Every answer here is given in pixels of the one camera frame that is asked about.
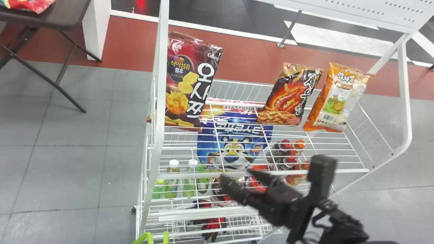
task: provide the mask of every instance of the spicy snack bag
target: spicy snack bag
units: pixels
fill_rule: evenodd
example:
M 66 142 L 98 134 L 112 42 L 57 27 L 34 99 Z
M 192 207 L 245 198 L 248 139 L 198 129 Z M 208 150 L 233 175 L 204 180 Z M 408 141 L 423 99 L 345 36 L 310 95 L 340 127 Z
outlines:
M 337 63 L 330 63 L 327 80 L 303 126 L 305 131 L 325 129 L 342 132 L 351 110 L 374 75 Z
M 322 69 L 283 63 L 283 68 L 257 123 L 299 125 L 307 98 L 321 78 Z
M 169 32 L 166 124 L 201 126 L 199 116 L 222 55 L 221 47 L 187 34 Z

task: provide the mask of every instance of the cartoon character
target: cartoon character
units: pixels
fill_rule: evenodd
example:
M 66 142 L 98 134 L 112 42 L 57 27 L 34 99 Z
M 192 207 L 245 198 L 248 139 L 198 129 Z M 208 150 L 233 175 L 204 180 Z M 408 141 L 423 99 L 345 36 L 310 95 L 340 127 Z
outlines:
M 253 157 L 247 152 L 246 144 L 252 142 L 251 137 L 244 137 L 242 140 L 222 136 L 224 143 L 220 152 L 208 154 L 207 163 L 213 164 L 216 169 L 244 170 L 253 162 Z

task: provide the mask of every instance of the orange snack bag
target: orange snack bag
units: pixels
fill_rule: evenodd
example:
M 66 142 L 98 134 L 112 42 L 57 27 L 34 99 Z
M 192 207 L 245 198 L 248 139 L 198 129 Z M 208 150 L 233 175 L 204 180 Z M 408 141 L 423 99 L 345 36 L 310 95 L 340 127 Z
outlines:
M 337 63 L 330 63 L 327 80 L 303 126 L 305 131 L 345 130 L 349 114 L 374 75 Z

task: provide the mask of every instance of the folding table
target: folding table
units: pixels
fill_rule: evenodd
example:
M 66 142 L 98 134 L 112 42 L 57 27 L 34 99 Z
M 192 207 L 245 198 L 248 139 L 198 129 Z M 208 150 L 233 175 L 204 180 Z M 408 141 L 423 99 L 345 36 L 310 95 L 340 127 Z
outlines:
M 50 85 L 54 86 L 81 112 L 86 113 L 86 110 L 81 105 L 79 105 L 79 103 L 75 99 L 73 99 L 62 87 L 60 87 L 59 84 L 62 80 L 63 75 L 65 74 L 69 62 L 71 61 L 71 57 L 74 53 L 75 48 L 78 48 L 83 52 L 87 53 L 96 61 L 102 62 L 97 56 L 78 45 L 74 40 L 72 40 L 68 35 L 65 34 L 65 31 L 71 31 L 80 26 L 86 10 L 89 7 L 90 1 L 91 0 L 57 0 L 41 14 L 20 10 L 10 10 L 5 7 L 0 7 L 0 21 L 24 25 L 24 28 L 21 30 L 15 40 L 12 41 L 9 45 L 5 46 L 0 44 L 0 50 L 5 51 L 5 56 L 0 59 L 0 70 L 9 62 L 9 60 L 16 59 L 25 67 L 32 70 L 42 79 L 47 81 Z M 27 61 L 22 60 L 17 55 L 18 51 L 30 39 L 32 39 L 32 37 L 39 30 L 39 28 L 57 30 L 68 41 L 72 43 L 72 49 L 70 50 L 69 55 L 66 58 L 66 61 L 63 64 L 63 67 L 60 70 L 60 74 L 58 75 L 56 81 L 50 79 L 37 68 L 29 64 Z

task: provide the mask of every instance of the snack bag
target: snack bag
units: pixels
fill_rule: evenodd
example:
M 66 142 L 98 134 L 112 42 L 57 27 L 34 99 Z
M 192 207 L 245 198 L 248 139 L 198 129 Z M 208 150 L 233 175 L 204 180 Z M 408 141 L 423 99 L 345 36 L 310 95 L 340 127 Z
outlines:
M 271 140 L 273 126 L 256 124 L 255 108 L 247 103 L 208 100 L 233 105 L 205 105 L 201 115 L 202 132 L 197 135 L 200 162 L 207 171 L 223 171 L 223 168 L 226 171 L 246 170 L 267 147 L 266 137 Z
M 282 71 L 259 113 L 260 124 L 299 125 L 307 98 L 321 78 L 322 69 L 283 63 Z
M 342 132 L 358 99 L 366 90 L 366 83 L 374 75 L 362 73 L 337 63 L 330 63 L 326 83 L 319 93 L 303 126 L 305 131 L 325 129 Z
M 223 48 L 187 34 L 169 32 L 167 125 L 200 127 L 199 116 L 223 55 Z
M 42 13 L 56 0 L 0 0 L 0 6 Z

